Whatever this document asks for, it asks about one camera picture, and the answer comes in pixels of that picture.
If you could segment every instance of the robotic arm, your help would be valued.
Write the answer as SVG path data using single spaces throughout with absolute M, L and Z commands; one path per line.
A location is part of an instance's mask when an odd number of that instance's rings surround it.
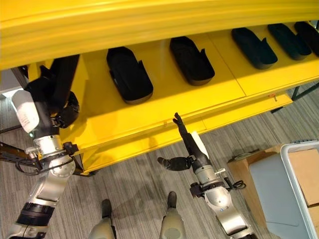
M 187 132 L 185 125 L 178 113 L 175 113 L 173 122 L 177 124 L 179 133 L 184 141 L 189 153 L 188 157 L 176 157 L 172 159 L 158 158 L 158 162 L 168 170 L 181 171 L 192 167 L 193 172 L 198 178 L 198 183 L 190 186 L 193 197 L 203 197 L 208 206 L 215 212 L 218 221 L 230 239 L 256 239 L 251 227 L 243 216 L 234 207 L 229 191 L 245 187 L 243 182 L 234 185 L 228 177 L 224 180 L 221 175 L 225 169 L 214 171 L 207 150 L 197 132 L 192 134 Z
M 70 156 L 77 147 L 70 142 L 62 145 L 59 128 L 68 127 L 78 116 L 79 105 L 70 92 L 78 59 L 79 55 L 63 57 L 55 59 L 50 69 L 41 66 L 40 78 L 12 97 L 23 129 L 33 137 L 34 147 L 27 148 L 26 153 L 37 170 L 24 172 L 19 162 L 16 167 L 28 175 L 43 176 L 33 187 L 6 239 L 44 238 L 54 208 L 75 170 Z

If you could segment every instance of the white label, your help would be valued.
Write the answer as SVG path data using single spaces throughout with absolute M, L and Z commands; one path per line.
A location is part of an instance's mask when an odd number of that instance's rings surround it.
M 207 152 L 207 150 L 206 150 L 206 147 L 205 147 L 203 141 L 201 141 L 201 139 L 200 139 L 198 133 L 197 133 L 196 131 L 194 131 L 193 133 L 191 133 L 191 136 L 192 136 L 193 139 L 195 140 L 195 143 L 197 144 L 199 150 L 200 150 L 202 153 L 206 154 L 207 158 L 209 158 L 208 152 Z
M 34 102 L 22 103 L 16 110 L 20 124 L 27 133 L 37 127 L 40 120 Z

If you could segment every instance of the metal frame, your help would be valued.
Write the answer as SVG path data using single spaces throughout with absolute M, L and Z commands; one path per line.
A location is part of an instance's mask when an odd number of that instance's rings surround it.
M 306 89 L 305 91 L 301 92 L 300 94 L 298 94 L 299 87 L 300 86 L 295 87 L 293 96 L 291 97 L 293 102 L 300 99 L 301 97 L 309 94 L 310 92 L 314 91 L 315 89 L 319 88 L 319 82 L 317 84 L 311 86 L 310 88 Z M 277 112 L 277 111 L 281 110 L 282 108 L 283 107 L 279 107 L 279 108 L 276 108 L 270 112 L 273 114 L 274 112 Z

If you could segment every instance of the black cable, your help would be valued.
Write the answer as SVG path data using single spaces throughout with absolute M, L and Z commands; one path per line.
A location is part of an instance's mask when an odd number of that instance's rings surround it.
M 229 186 L 229 188 L 226 188 L 228 191 L 242 190 L 242 189 L 246 188 L 246 184 L 244 183 L 243 180 L 239 180 L 239 181 L 235 182 L 234 184 L 231 183 L 231 181 L 228 177 L 225 177 L 224 180 Z
M 41 174 L 41 173 L 45 173 L 45 172 L 47 172 L 47 171 L 49 171 L 49 170 L 51 170 L 51 169 L 58 168 L 58 167 L 62 167 L 62 166 L 64 166 L 64 165 L 68 164 L 68 163 L 71 163 L 74 159 L 71 158 L 71 160 L 69 160 L 69 161 L 67 161 L 67 162 L 65 162 L 65 163 L 61 163 L 61 164 L 56 165 L 56 166 L 54 166 L 54 167 L 50 167 L 50 168 L 47 168 L 47 169 L 44 169 L 44 170 L 40 170 L 40 171 L 39 171 L 39 170 L 35 170 L 35 171 L 33 171 L 33 172 L 25 172 L 25 171 L 21 168 L 20 164 L 21 164 L 21 162 L 24 161 L 24 160 L 26 160 L 26 159 L 21 159 L 21 160 L 19 160 L 18 162 L 15 163 L 16 169 L 17 169 L 18 171 L 20 171 L 21 173 L 26 174 L 27 176 L 35 176 L 35 175 L 39 175 L 39 174 Z

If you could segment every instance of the plastic container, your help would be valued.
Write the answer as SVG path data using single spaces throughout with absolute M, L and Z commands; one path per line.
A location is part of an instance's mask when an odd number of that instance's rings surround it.
M 286 144 L 280 154 L 249 166 L 267 228 L 282 239 L 318 239 L 288 156 L 314 148 L 319 151 L 319 141 Z

